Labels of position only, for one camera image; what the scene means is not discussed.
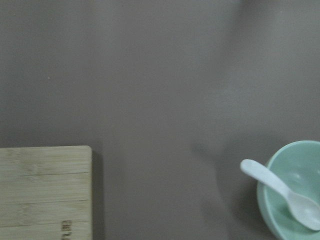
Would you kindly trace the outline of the wooden cutting board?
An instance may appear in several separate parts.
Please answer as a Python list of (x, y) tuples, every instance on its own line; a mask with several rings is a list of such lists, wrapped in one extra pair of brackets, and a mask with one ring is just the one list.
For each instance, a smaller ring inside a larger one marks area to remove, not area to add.
[(91, 240), (92, 149), (86, 145), (0, 150), (3, 240)]

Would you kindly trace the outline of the mint green bowl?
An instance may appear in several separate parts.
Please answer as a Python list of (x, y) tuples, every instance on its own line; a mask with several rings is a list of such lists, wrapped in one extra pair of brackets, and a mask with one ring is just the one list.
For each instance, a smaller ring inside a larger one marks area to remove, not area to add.
[[(292, 142), (279, 149), (265, 166), (294, 192), (320, 203), (320, 143), (312, 140)], [(297, 222), (284, 199), (262, 183), (257, 184), (257, 202), (268, 229), (278, 240), (318, 240), (319, 231)]]

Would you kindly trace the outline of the white ceramic spoon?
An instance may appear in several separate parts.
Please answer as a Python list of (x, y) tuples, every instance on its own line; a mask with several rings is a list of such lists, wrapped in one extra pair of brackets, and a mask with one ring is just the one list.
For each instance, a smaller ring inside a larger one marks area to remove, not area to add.
[(279, 194), (297, 222), (310, 230), (320, 230), (320, 206), (315, 201), (291, 190), (277, 175), (255, 160), (242, 160), (240, 169)]

